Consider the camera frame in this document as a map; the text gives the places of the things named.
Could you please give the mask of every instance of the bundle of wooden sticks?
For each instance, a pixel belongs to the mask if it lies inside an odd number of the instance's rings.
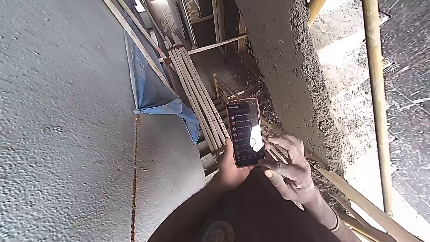
[[[178,73],[181,85],[190,101],[191,107],[200,122],[203,135],[208,142],[211,152],[225,145],[225,137],[230,137],[227,129],[203,85],[190,55],[182,46],[181,40],[172,35],[174,45],[165,36],[164,44],[169,50],[169,57]]]

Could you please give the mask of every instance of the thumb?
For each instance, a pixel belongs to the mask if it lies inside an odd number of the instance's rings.
[[[269,168],[272,171],[283,175],[291,180],[296,180],[299,175],[298,168],[291,164],[285,164],[279,161],[259,160],[258,164],[262,167]]]
[[[267,178],[269,178],[270,182],[276,188],[276,190],[278,190],[278,192],[281,194],[281,196],[284,199],[287,199],[288,194],[289,194],[288,186],[287,186],[287,184],[285,184],[282,176],[279,175],[278,173],[276,173],[272,170],[268,170],[268,169],[264,171],[264,174],[266,175]]]

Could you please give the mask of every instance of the metal grille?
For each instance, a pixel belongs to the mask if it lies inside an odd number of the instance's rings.
[[[248,54],[249,57],[251,57],[255,62],[257,62],[257,58],[254,56],[254,51],[251,46],[251,42],[249,41],[249,38],[245,38],[245,51]]]

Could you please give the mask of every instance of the hand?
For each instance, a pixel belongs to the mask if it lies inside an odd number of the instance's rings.
[[[233,157],[233,143],[229,138],[225,138],[224,154],[218,161],[218,173],[215,174],[215,181],[228,190],[235,189],[248,177],[252,167],[237,168]]]
[[[285,200],[292,200],[305,205],[318,198],[319,192],[310,175],[310,165],[304,158],[303,142],[286,134],[269,135],[267,141],[277,144],[288,151],[290,164],[273,160],[259,160],[258,164],[267,168],[264,174],[278,189]]]

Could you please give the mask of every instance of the wooden pole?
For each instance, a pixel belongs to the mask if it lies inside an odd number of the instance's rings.
[[[385,102],[384,72],[382,65],[381,20],[378,0],[363,0],[364,30],[366,33],[367,59],[369,62],[370,88],[372,90],[373,115],[375,117],[376,143],[378,145],[384,211],[393,215],[393,182]]]
[[[236,41],[236,40],[240,40],[240,39],[243,39],[243,38],[246,38],[246,37],[248,37],[248,34],[242,34],[242,35],[240,35],[238,37],[234,37],[234,38],[231,38],[229,40],[224,40],[224,41],[219,42],[219,43],[215,43],[215,44],[211,44],[211,45],[208,45],[208,46],[205,46],[205,47],[201,47],[201,48],[198,48],[198,49],[190,50],[190,51],[188,51],[188,54],[192,55],[192,54],[195,54],[195,53],[198,53],[198,52],[202,52],[202,51],[205,51],[205,50],[213,49],[213,48],[216,48],[218,46],[225,45],[227,43],[230,43],[230,42],[233,42],[233,41]]]
[[[309,6],[309,21],[307,22],[307,26],[310,27],[318,16],[319,11],[323,7],[326,0],[312,0]]]

